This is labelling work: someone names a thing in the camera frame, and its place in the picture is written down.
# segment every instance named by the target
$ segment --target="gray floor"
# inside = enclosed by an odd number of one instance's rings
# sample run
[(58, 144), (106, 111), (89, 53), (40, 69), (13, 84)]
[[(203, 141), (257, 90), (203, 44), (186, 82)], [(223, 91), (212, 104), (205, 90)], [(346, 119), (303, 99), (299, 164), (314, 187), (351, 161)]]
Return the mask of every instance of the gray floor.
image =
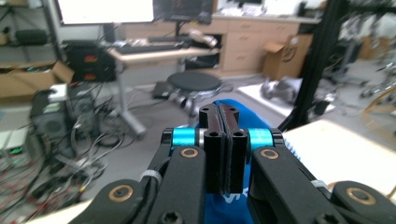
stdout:
[[(357, 61), (350, 68), (349, 74), (352, 76), (368, 77), (371, 80), (370, 85), (372, 85), (380, 83), (384, 78), (382, 73), (375, 72), (377, 67), (379, 67), (379, 65), (376, 65), (372, 61)], [(215, 97), (199, 102), (198, 105), (210, 104), (217, 99), (231, 98), (239, 101), (246, 107), (256, 112), (272, 127), (277, 127), (283, 121), (283, 116), (280, 116), (266, 106), (258, 105), (255, 100), (244, 94), (241, 94), (236, 90), (237, 87), (263, 83), (262, 76), (257, 75), (242, 78), (228, 78), (224, 79), (223, 81), (233, 84), (234, 91), (223, 92)], [(334, 88), (335, 87), (332, 85), (324, 85), (324, 90), (326, 91), (333, 90)], [(134, 113), (146, 127), (148, 127), (147, 135), (142, 140), (135, 140), (127, 148), (118, 149), (108, 154), (106, 156), (106, 159), (108, 160), (108, 166), (104, 174), (91, 183), (89, 190), (84, 193), (83, 198), (93, 198), (101, 188), (112, 181), (124, 178), (139, 180), (139, 176), (143, 171), (145, 171), (151, 158), (160, 145), (163, 129), (180, 126), (187, 123), (187, 114), (185, 111), (183, 111), (183, 109), (178, 107), (175, 102), (159, 102), (158, 100), (152, 100), (150, 94), (152, 89), (153, 85), (147, 85), (138, 87), (137, 89), (131, 90), (128, 93), (130, 99), (132, 98), (130, 107), (138, 106), (138, 108), (132, 109), (131, 112)], [(383, 139), (381, 139), (381, 137), (374, 134), (361, 122), (361, 111), (373, 100), (373, 97), (361, 99), (359, 95), (362, 90), (362, 87), (354, 85), (345, 85), (343, 87), (339, 87), (337, 91), (337, 100), (334, 101), (336, 109), (333, 112), (324, 115), (323, 117), (313, 118), (313, 120), (332, 120), (386, 147), (396, 149), (395, 146), (385, 142)], [(100, 99), (105, 100), (108, 98), (108, 95), (114, 94), (116, 94), (116, 88), (110, 87), (110, 85), (105, 85), (101, 91)], [(7, 128), (18, 128), (24, 124), (27, 124), (29, 122), (27, 118), (28, 111), (29, 109), (26, 107), (26, 105), (19, 108), (0, 108), (0, 131)], [(395, 118), (389, 117), (389, 125), (394, 125), (395, 120)], [(110, 125), (116, 125), (119, 128), (128, 130), (127, 128), (122, 127), (122, 122), (117, 119), (111, 121), (110, 124), (108, 123), (109, 120), (107, 121), (107, 124), (102, 123), (104, 129), (108, 129), (108, 126)], [(125, 140), (125, 144), (131, 140), (132, 138), (128, 137)], [(22, 214), (22, 211), (23, 210), (16, 212), (13, 214), (13, 217), (15, 217), (17, 214)]]

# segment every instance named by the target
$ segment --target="white screen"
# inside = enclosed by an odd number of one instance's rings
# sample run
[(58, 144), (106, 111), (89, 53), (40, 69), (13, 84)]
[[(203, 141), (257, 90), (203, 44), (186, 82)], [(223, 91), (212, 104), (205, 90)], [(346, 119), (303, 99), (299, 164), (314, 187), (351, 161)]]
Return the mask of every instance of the white screen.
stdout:
[(153, 21), (152, 0), (58, 0), (63, 24)]

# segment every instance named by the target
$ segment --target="cabinet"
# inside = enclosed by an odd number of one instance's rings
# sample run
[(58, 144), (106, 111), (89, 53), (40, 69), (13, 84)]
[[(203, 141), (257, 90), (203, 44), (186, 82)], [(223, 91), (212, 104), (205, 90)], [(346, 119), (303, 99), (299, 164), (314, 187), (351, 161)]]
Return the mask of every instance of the cabinet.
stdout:
[[(35, 24), (34, 20), (31, 20), (30, 18), (25, 16), (28, 12), (39, 11), (39, 13), (41, 13), (45, 17), (45, 22), (47, 26), (46, 27), (47, 43), (45, 45), (42, 45), (42, 47), (52, 48), (56, 59), (61, 60), (62, 53), (58, 46), (57, 36), (50, 16), (50, 8), (49, 8), (48, 0), (43, 0), (42, 3), (43, 6), (37, 8), (29, 8), (28, 6), (25, 5), (0, 6), (1, 12), (4, 12), (4, 14), (2, 13), (2, 16), (0, 17), (0, 27), (2, 29), (4, 29), (4, 27), (7, 26), (11, 27), (11, 33), (8, 34), (9, 36), (14, 35), (16, 31), (20, 30), (21, 25), (19, 24), (19, 21), (23, 21), (23, 23), (29, 25), (29, 29), (42, 29)], [(10, 18), (10, 24), (5, 22), (6, 18)], [(6, 43), (5, 45), (0, 45), (0, 48), (14, 48), (15, 50), (22, 50), (26, 62), (30, 62), (32, 60), (31, 59), (32, 55), (29, 54), (29, 50), (28, 50), (29, 47), (30, 45), (19, 44), (14, 38), (10, 38), (8, 40), (8, 43)]]
[[(187, 33), (192, 28), (208, 35), (221, 35), (219, 68), (211, 69), (211, 72), (227, 77), (260, 73), (265, 59), (263, 46), (268, 41), (283, 42), (289, 35), (297, 35), (300, 23), (288, 19), (214, 16), (210, 25), (183, 25), (181, 33)], [(172, 22), (128, 24), (122, 29), (125, 38), (175, 34), (175, 24)]]

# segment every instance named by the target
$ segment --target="keyboard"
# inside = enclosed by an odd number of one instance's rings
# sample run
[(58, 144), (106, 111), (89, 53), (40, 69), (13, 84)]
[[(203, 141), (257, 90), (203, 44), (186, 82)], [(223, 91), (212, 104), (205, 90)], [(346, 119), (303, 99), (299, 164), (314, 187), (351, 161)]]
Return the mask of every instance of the keyboard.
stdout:
[(116, 47), (116, 50), (120, 54), (135, 54), (135, 53), (165, 51), (165, 50), (182, 49), (182, 48), (183, 45), (147, 45), (147, 46), (125, 45), (122, 47)]

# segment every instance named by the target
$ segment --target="chair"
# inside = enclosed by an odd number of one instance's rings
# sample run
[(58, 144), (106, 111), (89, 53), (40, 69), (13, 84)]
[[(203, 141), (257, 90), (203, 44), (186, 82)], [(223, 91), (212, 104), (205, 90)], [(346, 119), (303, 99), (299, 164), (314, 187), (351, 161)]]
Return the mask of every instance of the chair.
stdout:
[(167, 79), (172, 93), (178, 97), (184, 97), (182, 105), (191, 102), (189, 108), (189, 127), (194, 126), (196, 112), (196, 100), (208, 98), (219, 94), (222, 89), (221, 80), (207, 73), (200, 72), (180, 72), (171, 75)]

